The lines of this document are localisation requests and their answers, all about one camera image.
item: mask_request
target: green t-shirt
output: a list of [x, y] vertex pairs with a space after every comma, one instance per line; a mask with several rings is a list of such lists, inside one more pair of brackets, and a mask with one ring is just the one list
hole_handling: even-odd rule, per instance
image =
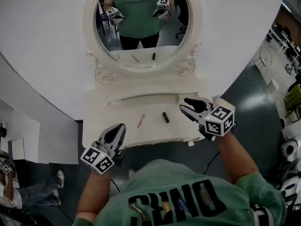
[[159, 0], [114, 0], [115, 7], [125, 17], [119, 26], [121, 36], [143, 39], [161, 30], [162, 20], [153, 17]]
[[[253, 226], [250, 204], [267, 208], [274, 226], [283, 224], [285, 202], [260, 174], [232, 185], [188, 167], [156, 160], [136, 172], [125, 189], [111, 198], [95, 226]], [[77, 219], [75, 226], [88, 226]]]

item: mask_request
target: jeans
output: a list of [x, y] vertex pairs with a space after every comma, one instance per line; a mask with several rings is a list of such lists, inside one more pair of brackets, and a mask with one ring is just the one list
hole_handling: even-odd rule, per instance
[[134, 39], [124, 36], [119, 36], [123, 50], [137, 49], [139, 42], [141, 41], [143, 48], [154, 48], [157, 46], [159, 40], [159, 33], [146, 37], [143, 39]]
[[30, 206], [56, 206], [58, 202], [52, 192], [61, 187], [60, 179], [51, 178], [44, 183], [19, 189], [22, 198], [22, 209]]

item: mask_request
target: fluorescent light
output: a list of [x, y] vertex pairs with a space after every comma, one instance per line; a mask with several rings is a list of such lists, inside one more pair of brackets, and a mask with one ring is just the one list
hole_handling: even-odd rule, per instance
[[289, 11], [290, 13], [292, 12], [292, 11], [287, 7], [287, 5], [285, 5], [283, 2], [282, 2], [282, 5], [283, 5], [283, 7], [286, 8], [287, 11]]

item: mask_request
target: mirror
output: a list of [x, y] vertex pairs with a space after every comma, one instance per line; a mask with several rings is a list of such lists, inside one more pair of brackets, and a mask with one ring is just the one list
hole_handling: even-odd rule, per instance
[[95, 29], [119, 63], [149, 68], [169, 60], [189, 29], [186, 0], [99, 0]]

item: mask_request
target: vanity table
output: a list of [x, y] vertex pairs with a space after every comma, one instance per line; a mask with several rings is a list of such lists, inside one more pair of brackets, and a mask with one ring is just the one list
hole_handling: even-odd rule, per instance
[[[119, 123], [127, 127], [121, 149], [170, 141], [193, 145], [193, 141], [204, 139], [198, 124], [179, 109], [187, 97], [208, 98], [206, 80], [197, 78], [195, 72], [194, 56], [201, 48], [199, 0], [187, 0], [189, 25], [179, 46], [112, 52], [95, 32], [97, 1], [87, 0], [84, 10], [87, 55], [95, 67], [95, 88], [86, 93], [83, 146], [91, 146], [102, 131]], [[167, 114], [169, 123], [162, 113]]]

